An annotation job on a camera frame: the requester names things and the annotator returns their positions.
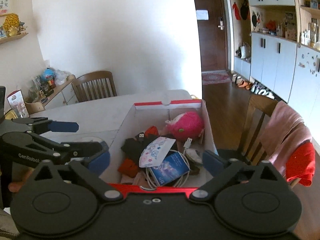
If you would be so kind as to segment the blue tissue pack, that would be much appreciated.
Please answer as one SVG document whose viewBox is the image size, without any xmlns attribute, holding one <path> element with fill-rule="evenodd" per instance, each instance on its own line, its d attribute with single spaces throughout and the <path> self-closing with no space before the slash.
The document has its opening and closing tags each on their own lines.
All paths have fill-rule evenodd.
<svg viewBox="0 0 320 240">
<path fill-rule="evenodd" d="M 156 186 L 177 182 L 190 172 L 190 166 L 183 154 L 173 151 L 170 153 L 159 166 L 147 169 L 151 181 Z"/>
</svg>

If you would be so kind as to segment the red white cardboard box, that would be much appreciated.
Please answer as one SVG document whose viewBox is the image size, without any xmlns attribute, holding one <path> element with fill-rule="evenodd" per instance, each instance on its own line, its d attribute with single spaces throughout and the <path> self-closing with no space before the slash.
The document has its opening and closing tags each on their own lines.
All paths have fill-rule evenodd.
<svg viewBox="0 0 320 240">
<path fill-rule="evenodd" d="M 197 149 L 200 155 L 206 150 L 217 154 L 205 101 L 176 100 L 167 106 L 161 102 L 135 103 L 125 116 L 111 143 L 110 164 L 100 178 L 106 183 L 119 184 L 121 175 L 118 168 L 125 158 L 125 153 L 121 150 L 125 140 L 146 131 L 151 126 L 156 126 L 161 131 L 167 121 L 189 111 L 198 113 L 204 121 L 203 136 L 193 142 L 191 147 Z"/>
</svg>

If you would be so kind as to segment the white sideboard with clutter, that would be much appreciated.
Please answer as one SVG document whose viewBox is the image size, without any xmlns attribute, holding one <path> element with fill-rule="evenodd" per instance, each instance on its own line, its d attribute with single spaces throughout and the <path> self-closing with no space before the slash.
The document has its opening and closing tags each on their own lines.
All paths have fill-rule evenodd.
<svg viewBox="0 0 320 240">
<path fill-rule="evenodd" d="M 29 114 L 77 103 L 72 82 L 75 76 L 62 70 L 46 68 L 32 79 L 24 100 Z"/>
</svg>

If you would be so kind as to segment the red cloth on chair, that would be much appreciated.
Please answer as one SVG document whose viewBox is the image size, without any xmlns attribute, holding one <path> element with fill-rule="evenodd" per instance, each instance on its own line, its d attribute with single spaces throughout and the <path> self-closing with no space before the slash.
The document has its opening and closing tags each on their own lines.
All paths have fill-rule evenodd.
<svg viewBox="0 0 320 240">
<path fill-rule="evenodd" d="M 300 145 L 286 163 L 285 177 L 288 183 L 298 179 L 300 185 L 312 185 L 316 171 L 316 151 L 311 142 Z"/>
</svg>

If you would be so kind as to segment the brown wooden chair far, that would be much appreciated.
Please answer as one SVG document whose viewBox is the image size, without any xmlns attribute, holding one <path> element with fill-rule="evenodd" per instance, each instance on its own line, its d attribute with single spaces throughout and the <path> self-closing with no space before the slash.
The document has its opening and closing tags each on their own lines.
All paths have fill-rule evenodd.
<svg viewBox="0 0 320 240">
<path fill-rule="evenodd" d="M 82 75 L 72 82 L 72 87 L 79 102 L 117 96 L 113 74 L 106 70 Z"/>
</svg>

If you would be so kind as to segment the wooden chair with scarf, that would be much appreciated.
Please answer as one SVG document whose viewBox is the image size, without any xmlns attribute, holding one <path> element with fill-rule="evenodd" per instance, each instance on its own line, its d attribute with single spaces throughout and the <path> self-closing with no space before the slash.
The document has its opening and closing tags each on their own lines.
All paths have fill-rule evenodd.
<svg viewBox="0 0 320 240">
<path fill-rule="evenodd" d="M 276 107 L 276 101 L 262 95 L 251 95 L 248 102 L 245 124 L 240 137 L 239 146 L 235 150 L 218 151 L 219 156 L 225 159 L 238 159 L 249 165 L 258 165 L 268 161 L 268 156 L 263 149 L 259 137 L 269 122 Z M 291 187 L 298 184 L 298 179 L 288 183 Z"/>
</svg>

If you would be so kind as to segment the red garment in box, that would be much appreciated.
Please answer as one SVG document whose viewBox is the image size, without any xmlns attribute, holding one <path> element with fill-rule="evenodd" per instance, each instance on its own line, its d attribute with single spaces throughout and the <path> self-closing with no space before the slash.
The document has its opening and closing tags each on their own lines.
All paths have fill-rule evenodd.
<svg viewBox="0 0 320 240">
<path fill-rule="evenodd" d="M 159 132 L 156 126 L 149 127 L 144 133 L 139 133 L 139 137 L 147 137 L 148 135 L 158 135 Z M 127 175 L 131 178 L 134 178 L 136 174 L 140 171 L 139 164 L 136 165 L 131 159 L 125 157 L 124 161 L 118 168 L 118 172 L 121 174 Z"/>
</svg>

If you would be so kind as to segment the white small plush toy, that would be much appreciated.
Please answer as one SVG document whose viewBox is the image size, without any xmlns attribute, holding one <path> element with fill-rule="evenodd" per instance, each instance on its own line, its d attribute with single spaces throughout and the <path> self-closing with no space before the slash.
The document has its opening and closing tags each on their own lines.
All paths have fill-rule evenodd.
<svg viewBox="0 0 320 240">
<path fill-rule="evenodd" d="M 195 164 L 199 164 L 199 165 L 203 164 L 201 157 L 197 153 L 197 150 L 193 148 L 186 149 L 185 156 Z"/>
</svg>

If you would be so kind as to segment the pink scarf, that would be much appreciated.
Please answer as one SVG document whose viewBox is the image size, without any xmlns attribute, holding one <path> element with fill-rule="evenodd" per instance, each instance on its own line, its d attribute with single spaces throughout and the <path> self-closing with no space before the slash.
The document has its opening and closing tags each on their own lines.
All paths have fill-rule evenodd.
<svg viewBox="0 0 320 240">
<path fill-rule="evenodd" d="M 280 101 L 259 140 L 268 161 L 284 175 L 288 159 L 300 145 L 310 142 L 312 135 L 303 118 L 288 104 Z"/>
</svg>

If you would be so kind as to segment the pink garment in box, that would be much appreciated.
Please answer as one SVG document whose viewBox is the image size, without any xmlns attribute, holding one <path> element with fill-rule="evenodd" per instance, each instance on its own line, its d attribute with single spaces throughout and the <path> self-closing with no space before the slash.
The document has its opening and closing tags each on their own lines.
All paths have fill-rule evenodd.
<svg viewBox="0 0 320 240">
<path fill-rule="evenodd" d="M 134 178 L 131 178 L 123 174 L 120 183 L 124 185 L 137 185 L 142 186 L 144 188 L 149 188 L 148 182 L 143 172 L 137 173 Z"/>
</svg>

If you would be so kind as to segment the black glove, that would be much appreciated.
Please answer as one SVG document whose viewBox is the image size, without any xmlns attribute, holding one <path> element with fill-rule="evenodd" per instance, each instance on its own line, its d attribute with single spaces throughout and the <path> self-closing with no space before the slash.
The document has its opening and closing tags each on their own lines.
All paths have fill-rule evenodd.
<svg viewBox="0 0 320 240">
<path fill-rule="evenodd" d="M 139 159 L 144 149 L 155 139 L 158 135 L 148 135 L 147 137 L 128 138 L 125 140 L 121 150 L 125 153 L 125 157 L 131 159 L 136 165 L 139 164 Z"/>
</svg>

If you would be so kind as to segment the pink plush toy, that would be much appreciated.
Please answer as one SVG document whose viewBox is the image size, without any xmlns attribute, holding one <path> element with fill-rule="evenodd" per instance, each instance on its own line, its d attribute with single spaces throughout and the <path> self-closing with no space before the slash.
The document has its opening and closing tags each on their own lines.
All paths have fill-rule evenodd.
<svg viewBox="0 0 320 240">
<path fill-rule="evenodd" d="M 172 120 L 167 120 L 166 128 L 178 141 L 185 142 L 188 138 L 196 140 L 204 131 L 204 121 L 196 112 L 182 113 Z"/>
</svg>

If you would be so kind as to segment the patterned face mask pack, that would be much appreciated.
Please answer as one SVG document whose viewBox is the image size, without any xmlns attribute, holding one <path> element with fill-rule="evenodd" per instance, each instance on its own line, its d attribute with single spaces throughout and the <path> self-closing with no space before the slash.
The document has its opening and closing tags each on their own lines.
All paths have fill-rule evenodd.
<svg viewBox="0 0 320 240">
<path fill-rule="evenodd" d="M 158 137 L 149 143 L 140 155 L 139 167 L 148 168 L 161 165 L 175 142 L 175 139 Z"/>
</svg>

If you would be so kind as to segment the red doormat rug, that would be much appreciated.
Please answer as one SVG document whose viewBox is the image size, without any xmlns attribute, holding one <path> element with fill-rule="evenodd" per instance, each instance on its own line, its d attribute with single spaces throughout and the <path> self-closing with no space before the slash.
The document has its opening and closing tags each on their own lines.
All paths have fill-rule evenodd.
<svg viewBox="0 0 320 240">
<path fill-rule="evenodd" d="M 230 83 L 231 77 L 226 71 L 210 71 L 202 72 L 202 84 L 203 85 L 215 85 L 220 83 Z"/>
</svg>

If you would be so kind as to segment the brown entrance door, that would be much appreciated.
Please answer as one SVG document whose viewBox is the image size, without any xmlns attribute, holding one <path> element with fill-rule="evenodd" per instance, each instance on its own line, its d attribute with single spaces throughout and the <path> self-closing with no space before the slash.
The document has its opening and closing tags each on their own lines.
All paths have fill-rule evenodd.
<svg viewBox="0 0 320 240">
<path fill-rule="evenodd" d="M 227 34 L 223 0 L 194 0 L 203 72 L 226 70 Z"/>
</svg>

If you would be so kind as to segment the wall shelf with flowers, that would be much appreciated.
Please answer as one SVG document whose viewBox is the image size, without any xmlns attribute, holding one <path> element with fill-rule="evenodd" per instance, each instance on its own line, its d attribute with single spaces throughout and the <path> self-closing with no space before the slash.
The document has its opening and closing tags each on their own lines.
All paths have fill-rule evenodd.
<svg viewBox="0 0 320 240">
<path fill-rule="evenodd" d="M 14 12 L 14 0 L 1 0 L 1 44 L 24 38 L 26 28 Z"/>
</svg>

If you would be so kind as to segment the white wall cabinet unit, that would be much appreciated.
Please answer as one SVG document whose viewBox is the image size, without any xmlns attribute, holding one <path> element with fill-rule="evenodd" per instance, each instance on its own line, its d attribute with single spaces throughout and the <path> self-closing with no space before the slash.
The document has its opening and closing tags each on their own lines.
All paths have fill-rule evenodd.
<svg viewBox="0 0 320 240">
<path fill-rule="evenodd" d="M 249 77 L 319 130 L 319 0 L 231 0 L 234 44 L 251 47 Z"/>
</svg>

